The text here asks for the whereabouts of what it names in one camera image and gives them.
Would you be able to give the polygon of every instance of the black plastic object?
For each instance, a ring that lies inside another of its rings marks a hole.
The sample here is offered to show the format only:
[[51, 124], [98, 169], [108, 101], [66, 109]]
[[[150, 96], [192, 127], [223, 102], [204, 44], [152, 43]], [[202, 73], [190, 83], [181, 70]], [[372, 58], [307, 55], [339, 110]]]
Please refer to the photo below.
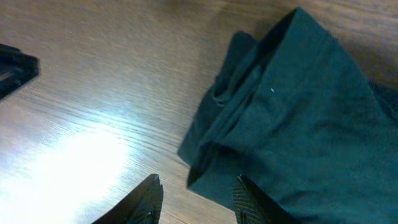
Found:
[[39, 60], [0, 44], [0, 99], [39, 75]]
[[159, 175], [151, 174], [93, 224], [156, 224], [163, 202]]
[[233, 197], [238, 224], [299, 223], [245, 175], [238, 176]]

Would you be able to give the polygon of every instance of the table surface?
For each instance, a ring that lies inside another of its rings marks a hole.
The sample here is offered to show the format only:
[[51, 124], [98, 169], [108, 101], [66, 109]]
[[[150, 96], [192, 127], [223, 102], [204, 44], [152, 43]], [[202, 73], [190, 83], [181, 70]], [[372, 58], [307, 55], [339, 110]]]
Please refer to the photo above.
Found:
[[151, 173], [161, 223], [236, 223], [185, 188], [177, 148], [231, 36], [297, 6], [398, 86], [396, 0], [2, 0], [0, 42], [41, 74], [0, 102], [0, 223], [91, 223]]

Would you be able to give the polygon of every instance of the fabric fold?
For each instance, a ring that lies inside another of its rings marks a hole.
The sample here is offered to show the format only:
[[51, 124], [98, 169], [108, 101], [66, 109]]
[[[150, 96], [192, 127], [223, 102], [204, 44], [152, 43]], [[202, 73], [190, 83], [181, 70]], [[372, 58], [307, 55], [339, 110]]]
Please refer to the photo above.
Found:
[[244, 174], [305, 223], [398, 220], [396, 99], [303, 9], [237, 33], [180, 149], [188, 188], [233, 208]]

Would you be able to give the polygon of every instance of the wood grain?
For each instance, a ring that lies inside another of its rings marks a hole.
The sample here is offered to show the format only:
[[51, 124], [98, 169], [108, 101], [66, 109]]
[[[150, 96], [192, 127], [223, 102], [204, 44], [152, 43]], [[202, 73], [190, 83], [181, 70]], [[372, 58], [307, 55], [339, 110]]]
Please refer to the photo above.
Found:
[[91, 223], [150, 173], [161, 223], [236, 223], [185, 189], [176, 151], [231, 36], [297, 6], [398, 86], [396, 0], [2, 0], [0, 42], [41, 76], [0, 102], [0, 223]]

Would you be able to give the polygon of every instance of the green fabric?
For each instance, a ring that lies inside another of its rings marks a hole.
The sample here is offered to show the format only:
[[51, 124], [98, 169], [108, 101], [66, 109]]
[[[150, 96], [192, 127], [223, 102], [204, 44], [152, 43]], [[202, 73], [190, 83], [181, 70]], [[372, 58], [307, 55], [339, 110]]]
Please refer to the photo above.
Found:
[[396, 222], [396, 111], [375, 90], [300, 8], [236, 34], [178, 151], [189, 189], [233, 209], [244, 174], [305, 223]]

